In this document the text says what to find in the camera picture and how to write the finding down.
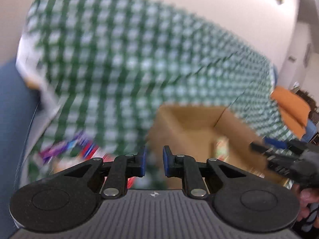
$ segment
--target gray gripper base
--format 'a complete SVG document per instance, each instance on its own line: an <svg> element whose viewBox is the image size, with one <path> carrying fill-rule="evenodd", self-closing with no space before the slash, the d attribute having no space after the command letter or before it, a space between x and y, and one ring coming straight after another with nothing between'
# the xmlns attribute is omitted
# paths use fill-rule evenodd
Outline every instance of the gray gripper base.
<svg viewBox="0 0 319 239"><path fill-rule="evenodd" d="M86 223L56 234L18 230L14 239L297 239L286 229L271 234L239 231L221 221L207 202L187 198L181 190L128 190L120 199L105 200Z"/></svg>

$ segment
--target blue chair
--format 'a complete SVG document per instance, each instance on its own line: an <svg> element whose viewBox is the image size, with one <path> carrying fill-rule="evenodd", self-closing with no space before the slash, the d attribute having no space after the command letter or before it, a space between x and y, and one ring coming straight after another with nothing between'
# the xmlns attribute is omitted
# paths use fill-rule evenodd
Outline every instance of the blue chair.
<svg viewBox="0 0 319 239"><path fill-rule="evenodd" d="M316 125L311 120L308 120L306 126L306 134L302 136L301 141L312 142L317 136L318 130Z"/></svg>
<svg viewBox="0 0 319 239"><path fill-rule="evenodd" d="M0 238L8 238L16 230L10 197L19 188L26 140L39 104L38 91L25 86L15 60L0 67L0 102Z"/></svg>

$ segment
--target open cardboard box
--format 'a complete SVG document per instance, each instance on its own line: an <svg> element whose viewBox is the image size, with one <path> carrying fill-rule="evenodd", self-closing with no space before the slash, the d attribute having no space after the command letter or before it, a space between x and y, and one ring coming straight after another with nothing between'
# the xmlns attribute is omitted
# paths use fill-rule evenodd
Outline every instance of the open cardboard box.
<svg viewBox="0 0 319 239"><path fill-rule="evenodd" d="M286 179L266 170L264 156L250 150L253 141L262 142L246 124L236 118L226 107L162 105L149 131L149 146L163 168L163 146L170 146L174 155L192 156L206 162L215 155L214 145L221 136L229 139L227 163L240 169L262 172L266 179L284 185ZM168 178L170 189L181 188L181 179Z"/></svg>

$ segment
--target hand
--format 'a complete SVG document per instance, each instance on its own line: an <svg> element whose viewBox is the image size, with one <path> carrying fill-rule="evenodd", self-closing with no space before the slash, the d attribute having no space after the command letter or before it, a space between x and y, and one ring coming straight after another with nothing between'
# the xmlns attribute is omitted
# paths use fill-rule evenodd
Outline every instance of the hand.
<svg viewBox="0 0 319 239"><path fill-rule="evenodd" d="M319 189L304 189L300 191L300 186L294 184L291 188L293 193L297 196L300 202L300 212L297 217L297 221L301 221L303 218L307 218L310 214L310 210L307 207L309 203L319 203ZM315 228L319 228L319 217L317 216L313 223Z"/></svg>

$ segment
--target logo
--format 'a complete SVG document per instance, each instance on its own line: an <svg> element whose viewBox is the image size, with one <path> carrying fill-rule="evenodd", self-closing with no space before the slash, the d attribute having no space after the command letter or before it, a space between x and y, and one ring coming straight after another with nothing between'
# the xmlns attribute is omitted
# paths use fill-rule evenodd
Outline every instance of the logo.
<svg viewBox="0 0 319 239"><path fill-rule="evenodd" d="M159 193L156 192L156 191L154 191L154 192L152 192L150 195L155 198L155 197L157 197L157 196L159 195Z"/></svg>

